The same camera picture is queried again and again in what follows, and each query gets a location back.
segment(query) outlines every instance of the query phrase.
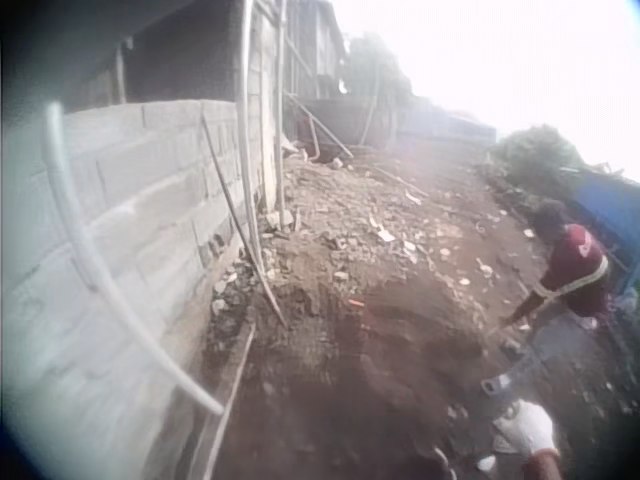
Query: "gloved hand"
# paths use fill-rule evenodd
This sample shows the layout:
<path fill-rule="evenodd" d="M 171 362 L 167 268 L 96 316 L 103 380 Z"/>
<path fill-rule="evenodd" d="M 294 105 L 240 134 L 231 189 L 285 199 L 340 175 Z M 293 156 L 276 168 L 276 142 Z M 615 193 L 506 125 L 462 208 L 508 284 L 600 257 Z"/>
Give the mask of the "gloved hand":
<path fill-rule="evenodd" d="M 519 453 L 527 458 L 542 452 L 560 457 L 553 440 L 553 422 L 540 405 L 518 400 L 493 424 Z"/>

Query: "metal rod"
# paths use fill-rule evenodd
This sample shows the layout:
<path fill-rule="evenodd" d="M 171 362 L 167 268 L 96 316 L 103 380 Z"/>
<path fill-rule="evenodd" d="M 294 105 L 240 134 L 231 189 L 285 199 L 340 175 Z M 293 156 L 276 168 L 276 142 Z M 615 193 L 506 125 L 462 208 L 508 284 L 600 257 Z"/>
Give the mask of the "metal rod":
<path fill-rule="evenodd" d="M 140 346 L 175 380 L 176 384 L 212 413 L 221 415 L 224 410 L 222 405 L 180 368 L 143 326 L 113 279 L 91 235 L 86 231 L 82 221 L 80 202 L 69 170 L 64 143 L 62 105 L 59 102 L 53 102 L 47 106 L 45 125 L 44 160 L 49 184 L 69 241 L 79 263 L 89 275 L 89 281 L 103 296 L 116 318 L 129 330 Z"/>
<path fill-rule="evenodd" d="M 285 37 L 285 41 L 287 42 L 287 46 L 291 49 L 291 51 L 293 52 L 294 56 L 296 57 L 296 59 L 300 63 L 300 65 L 302 65 L 302 67 L 304 68 L 305 72 L 307 72 L 307 75 L 309 75 L 309 77 L 311 77 L 311 79 L 315 82 L 316 76 L 313 74 L 313 70 L 311 70 L 311 67 L 309 67 L 309 65 L 307 65 L 307 62 L 304 61 L 304 59 L 302 58 L 302 55 L 300 55 L 300 52 L 298 52 L 298 49 L 293 44 L 291 39 L 288 36 L 286 36 Z"/>
<path fill-rule="evenodd" d="M 309 115 L 309 128 L 311 128 L 311 136 L 313 137 L 313 148 L 315 148 L 316 153 L 313 157 L 309 157 L 309 161 L 313 162 L 320 158 L 320 145 L 318 145 L 318 134 L 316 133 L 316 126 L 313 123 L 313 117 Z"/>
<path fill-rule="evenodd" d="M 258 7 L 258 10 L 260 10 L 260 13 L 262 13 L 264 15 L 264 17 L 269 20 L 269 23 L 271 23 L 271 25 L 273 25 L 274 27 L 278 27 L 278 17 L 273 13 L 273 9 L 269 6 L 267 6 L 264 3 L 264 0 L 255 0 L 256 1 L 256 7 Z"/>
<path fill-rule="evenodd" d="M 118 100 L 127 103 L 127 90 L 124 84 L 124 59 L 122 58 L 122 43 L 116 50 L 116 77 L 118 80 Z"/>
<path fill-rule="evenodd" d="M 276 187 L 278 191 L 278 211 L 280 231 L 284 232 L 284 166 L 282 164 L 282 92 L 284 91 L 284 34 L 287 22 L 287 0 L 280 0 L 280 23 L 278 25 L 278 70 L 276 72 Z"/>
<path fill-rule="evenodd" d="M 244 248 L 247 250 L 247 255 L 249 256 L 249 262 L 251 263 L 251 265 L 253 265 L 253 268 L 255 269 L 258 275 L 258 279 L 262 284 L 262 288 L 264 288 L 264 293 L 267 296 L 269 303 L 271 304 L 271 308 L 273 308 L 273 311 L 278 317 L 278 320 L 280 321 L 283 327 L 288 328 L 289 324 L 285 320 L 284 315 L 282 315 L 282 311 L 278 306 L 278 302 L 276 301 L 275 295 L 273 294 L 273 292 L 271 291 L 271 288 L 269 287 L 269 284 L 267 283 L 267 279 L 264 277 L 264 274 L 262 273 L 262 271 L 258 268 L 258 263 L 256 262 L 255 254 L 251 248 L 251 245 L 249 245 L 249 242 L 247 241 L 247 237 L 244 235 L 244 232 L 242 231 L 242 225 L 240 225 L 240 220 L 238 220 L 238 215 L 236 214 L 236 208 L 233 205 L 233 199 L 231 198 L 231 193 L 229 193 L 229 187 L 227 187 L 227 182 L 224 178 L 224 175 L 222 174 L 220 163 L 218 162 L 218 156 L 216 155 L 216 152 L 213 148 L 211 133 L 209 132 L 209 125 L 207 125 L 204 115 L 202 115 L 201 121 L 202 121 L 202 125 L 204 126 L 204 131 L 207 137 L 207 143 L 209 145 L 209 151 L 211 152 L 211 158 L 213 158 L 213 166 L 216 169 L 216 173 L 218 174 L 218 180 L 220 181 L 220 186 L 222 187 L 222 193 L 224 193 L 224 197 L 227 199 L 229 212 L 231 213 L 231 218 L 233 219 L 233 223 L 236 226 L 236 230 L 238 230 L 238 235 L 240 235 L 240 240 L 242 240 Z"/>
<path fill-rule="evenodd" d="M 333 140 L 334 142 L 336 142 L 336 144 L 342 149 L 342 151 L 344 153 L 347 154 L 347 156 L 349 158 L 353 158 L 353 154 L 349 151 L 349 149 L 347 147 L 344 146 L 344 144 L 338 140 L 338 137 L 336 137 L 333 133 L 331 133 L 331 130 L 329 130 L 327 127 L 325 127 L 322 122 L 320 120 L 318 120 L 315 115 L 313 115 L 313 113 L 311 113 L 309 111 L 309 109 L 307 107 L 305 107 L 304 105 L 302 105 L 302 103 L 300 103 L 298 101 L 298 99 L 296 97 L 294 97 L 293 95 L 291 95 L 289 92 L 284 92 L 284 94 L 287 96 L 287 98 L 289 98 L 293 103 L 295 103 L 304 113 L 306 113 L 307 115 L 309 115 L 311 118 L 313 118 L 313 120 L 318 124 L 318 126 L 324 131 L 324 133 L 326 133 L 329 138 L 331 140 Z"/>
<path fill-rule="evenodd" d="M 242 380 L 244 366 L 247 363 L 247 357 L 249 356 L 249 350 L 251 349 L 251 344 L 253 343 L 253 337 L 255 333 L 256 324 L 252 323 L 251 331 L 249 332 L 249 338 L 247 338 L 247 343 L 245 344 L 244 352 L 242 353 L 242 360 L 240 361 L 240 366 L 238 367 L 238 373 L 236 374 L 236 378 L 233 381 L 233 387 L 231 387 L 231 395 L 229 395 L 229 400 L 227 400 L 227 408 L 225 408 L 224 414 L 220 418 L 220 425 L 218 426 L 216 436 L 213 439 L 211 454 L 209 455 L 209 461 L 207 462 L 207 467 L 205 469 L 205 474 L 203 477 L 204 480 L 210 480 L 211 478 L 213 478 L 213 470 L 216 466 L 216 461 L 218 460 L 218 454 L 220 453 L 220 447 L 222 446 L 222 441 L 224 440 L 224 434 L 227 431 L 227 424 L 229 423 L 229 417 L 231 417 L 231 409 L 233 408 L 233 403 L 240 387 L 240 381 Z"/>
<path fill-rule="evenodd" d="M 258 234 L 258 219 L 253 201 L 253 186 L 251 182 L 251 149 L 249 146 L 249 55 L 251 53 L 251 15 L 253 0 L 244 0 L 242 12 L 242 33 L 240 39 L 240 75 L 238 75 L 238 140 L 240 143 L 240 170 L 242 173 L 242 188 L 244 203 L 249 222 L 249 238 L 253 247 L 256 265 L 264 272 L 262 249 Z"/>

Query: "worker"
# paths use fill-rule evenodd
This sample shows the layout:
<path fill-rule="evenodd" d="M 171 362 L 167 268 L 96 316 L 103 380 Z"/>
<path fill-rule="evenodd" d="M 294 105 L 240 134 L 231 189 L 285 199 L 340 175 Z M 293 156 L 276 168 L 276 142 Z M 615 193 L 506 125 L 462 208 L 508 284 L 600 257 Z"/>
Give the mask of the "worker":
<path fill-rule="evenodd" d="M 518 400 L 507 414 L 493 423 L 507 442 L 526 458 L 525 480 L 562 479 L 553 422 L 544 408 Z"/>
<path fill-rule="evenodd" d="M 604 248 L 582 225 L 569 224 L 564 205 L 547 201 L 535 212 L 536 235 L 553 247 L 548 268 L 533 292 L 513 314 L 500 321 L 508 327 L 557 300 L 533 325 L 529 346 L 505 374 L 483 380 L 483 390 L 496 395 L 508 389 L 531 368 L 560 353 L 574 355 L 589 343 L 598 317 L 607 315 L 608 260 Z"/>

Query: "red shirt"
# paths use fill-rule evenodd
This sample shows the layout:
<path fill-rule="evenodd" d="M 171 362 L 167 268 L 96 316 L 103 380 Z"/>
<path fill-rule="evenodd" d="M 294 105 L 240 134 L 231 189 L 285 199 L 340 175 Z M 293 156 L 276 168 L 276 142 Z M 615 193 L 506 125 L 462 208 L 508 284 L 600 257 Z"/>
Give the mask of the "red shirt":
<path fill-rule="evenodd" d="M 604 248 L 586 228 L 567 225 L 535 292 L 543 298 L 560 297 L 581 317 L 605 313 L 608 265 Z"/>

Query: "metal pipe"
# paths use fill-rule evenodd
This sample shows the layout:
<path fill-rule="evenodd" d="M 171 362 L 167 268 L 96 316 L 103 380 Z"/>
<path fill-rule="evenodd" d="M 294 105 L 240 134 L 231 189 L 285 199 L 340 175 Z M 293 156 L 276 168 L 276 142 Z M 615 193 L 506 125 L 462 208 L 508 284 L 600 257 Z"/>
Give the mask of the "metal pipe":
<path fill-rule="evenodd" d="M 311 128 L 311 136 L 313 137 L 313 147 L 316 150 L 316 153 L 313 157 L 309 157 L 309 161 L 313 162 L 320 158 L 320 145 L 318 145 L 318 134 L 316 133 L 316 126 L 313 123 L 313 117 L 309 115 L 309 128 Z"/>
<path fill-rule="evenodd" d="M 76 193 L 64 143 L 63 113 L 59 102 L 49 104 L 45 110 L 45 149 L 44 161 L 47 167 L 49 184 L 53 192 L 62 222 L 69 241 L 78 257 L 79 263 L 89 275 L 89 281 L 104 297 L 115 313 L 116 318 L 129 330 L 133 338 L 146 350 L 158 364 L 175 380 L 186 393 L 216 415 L 224 408 L 217 400 L 198 385 L 169 356 L 160 344 L 144 328 L 127 298 L 116 284 L 109 267 L 104 261 L 93 239 L 86 231 L 82 221 L 82 210 Z"/>
<path fill-rule="evenodd" d="M 284 166 L 282 164 L 282 92 L 284 91 L 284 34 L 287 21 L 287 0 L 280 0 L 280 24 L 278 25 L 278 71 L 276 72 L 276 187 L 280 231 L 284 232 Z"/>
<path fill-rule="evenodd" d="M 344 144 L 338 140 L 338 137 L 336 137 L 333 133 L 331 133 L 331 130 L 329 130 L 327 127 L 325 127 L 322 122 L 320 120 L 318 120 L 316 118 L 316 116 L 311 113 L 309 111 L 309 109 L 307 107 L 305 107 L 304 105 L 302 105 L 302 103 L 300 103 L 298 101 L 298 99 L 296 97 L 294 97 L 293 95 L 291 95 L 289 92 L 284 92 L 284 94 L 287 96 L 287 98 L 289 98 L 293 103 L 295 103 L 304 113 L 306 113 L 307 115 L 309 115 L 311 118 L 313 118 L 313 120 L 318 124 L 318 126 L 324 131 L 324 133 L 326 133 L 329 138 L 331 140 L 333 140 L 334 142 L 336 142 L 336 144 L 342 149 L 342 151 L 344 153 L 347 154 L 347 156 L 349 158 L 353 158 L 353 153 L 351 153 L 349 151 L 349 149 L 347 147 L 344 146 Z"/>
<path fill-rule="evenodd" d="M 227 408 L 225 408 L 224 414 L 220 418 L 220 426 L 218 427 L 216 436 L 213 439 L 213 446 L 211 447 L 209 461 L 207 462 L 204 477 L 202 477 L 204 480 L 210 480 L 211 478 L 213 478 L 213 469 L 215 468 L 216 461 L 218 460 L 218 454 L 220 453 L 220 447 L 222 446 L 224 434 L 227 430 L 229 417 L 231 417 L 233 402 L 236 398 L 236 394 L 238 393 L 238 388 L 240 387 L 240 380 L 242 380 L 242 373 L 244 372 L 244 366 L 247 363 L 247 357 L 249 356 L 249 350 L 251 349 L 251 344 L 253 343 L 255 332 L 256 324 L 252 323 L 251 331 L 249 332 L 249 338 L 247 338 L 247 343 L 245 344 L 244 352 L 242 353 L 242 360 L 240 361 L 240 366 L 238 367 L 238 373 L 236 374 L 236 378 L 233 381 L 233 386 L 231 387 L 231 395 L 229 395 L 229 400 L 227 400 Z"/>
<path fill-rule="evenodd" d="M 260 248 L 260 236 L 258 234 L 258 220 L 256 207 L 253 202 L 253 186 L 251 182 L 251 150 L 249 147 L 249 56 L 251 53 L 251 15 L 253 13 L 253 1 L 244 0 L 242 11 L 242 32 L 240 39 L 240 75 L 238 75 L 238 140 L 240 143 L 240 170 L 242 173 L 242 188 L 244 190 L 244 203 L 247 209 L 247 221 L 249 222 L 249 238 L 253 248 L 257 267 L 264 272 L 262 262 L 262 249 Z"/>

